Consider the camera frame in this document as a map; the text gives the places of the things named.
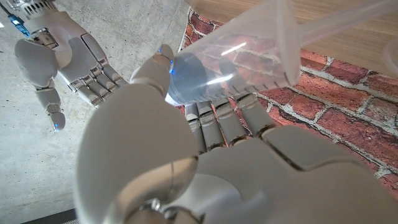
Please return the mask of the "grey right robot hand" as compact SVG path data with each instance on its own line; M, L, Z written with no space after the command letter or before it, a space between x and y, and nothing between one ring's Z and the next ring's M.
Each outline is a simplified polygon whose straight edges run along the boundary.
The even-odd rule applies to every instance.
M127 85L95 38L67 12L28 8L25 14L30 38L15 44L17 65L35 88L54 131L65 127L55 80L94 108Z

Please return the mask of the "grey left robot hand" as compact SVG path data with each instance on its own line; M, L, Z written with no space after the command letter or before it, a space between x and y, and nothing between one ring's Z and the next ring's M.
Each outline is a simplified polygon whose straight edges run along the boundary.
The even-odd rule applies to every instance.
M74 185L81 223L396 223L397 200L357 158L257 114L258 132L201 153L165 100L162 45L92 115Z

